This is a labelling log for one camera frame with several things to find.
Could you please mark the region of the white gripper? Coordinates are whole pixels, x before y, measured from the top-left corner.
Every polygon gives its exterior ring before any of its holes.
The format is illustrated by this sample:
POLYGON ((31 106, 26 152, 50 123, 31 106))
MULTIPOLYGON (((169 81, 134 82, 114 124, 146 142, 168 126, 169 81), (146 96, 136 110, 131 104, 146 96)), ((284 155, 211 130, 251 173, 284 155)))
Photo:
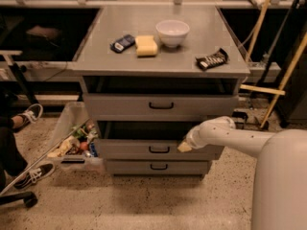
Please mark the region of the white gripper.
POLYGON ((208 145, 207 126, 194 126, 186 135, 186 141, 183 140, 177 147, 180 152, 191 151, 192 149, 201 149, 208 145))

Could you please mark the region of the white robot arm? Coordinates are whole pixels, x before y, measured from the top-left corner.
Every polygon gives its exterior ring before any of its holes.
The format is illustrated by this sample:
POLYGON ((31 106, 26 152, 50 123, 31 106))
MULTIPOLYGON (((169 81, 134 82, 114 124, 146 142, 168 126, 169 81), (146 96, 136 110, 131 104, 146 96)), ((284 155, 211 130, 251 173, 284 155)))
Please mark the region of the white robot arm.
POLYGON ((192 127, 177 149, 229 147, 256 159, 251 230, 307 230, 307 131, 238 129, 222 116, 192 127))

